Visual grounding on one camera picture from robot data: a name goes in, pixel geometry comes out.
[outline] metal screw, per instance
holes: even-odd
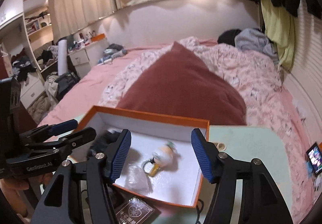
[[[227,153],[225,153],[225,152],[220,152],[220,153],[218,154],[218,156],[219,156],[221,159],[226,159],[226,158],[228,157]]]
[[[253,162],[254,162],[254,164],[256,164],[256,165],[261,165],[261,164],[262,164],[262,162],[261,162],[261,160],[260,160],[260,159],[253,159]]]
[[[66,166],[68,166],[70,164],[70,160],[65,160],[65,161],[63,161],[62,162],[62,166],[63,167],[66,167]]]
[[[100,160],[100,159],[102,159],[102,158],[104,158],[104,153],[97,153],[96,155],[95,155],[95,158],[97,158],[98,160]]]

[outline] pillow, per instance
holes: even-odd
[[[246,124],[239,93],[177,42],[139,76],[117,107],[206,119],[212,125]]]

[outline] yellow towel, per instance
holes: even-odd
[[[279,66],[292,67],[295,45],[294,16],[284,7],[274,7],[271,0],[260,0],[265,22],[265,35],[276,43]]]

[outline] desk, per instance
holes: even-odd
[[[83,115],[75,119],[80,121]],[[240,126],[210,126],[209,141],[223,142],[231,157],[242,161],[251,161],[260,158],[272,175],[279,187],[289,211],[292,207],[292,184],[290,169],[284,144],[280,138],[270,129]],[[231,217],[231,224],[238,223],[241,202],[242,181],[237,180],[236,196]],[[206,179],[202,181],[199,199],[204,201],[204,210],[200,215],[203,223],[208,211],[210,201],[215,190]],[[159,202],[153,202],[161,214],[152,222],[153,224],[194,224],[196,222],[196,209],[174,207]]]

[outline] paper towel roll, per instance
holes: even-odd
[[[58,75],[61,76],[68,72],[67,67],[67,40],[58,42]]]

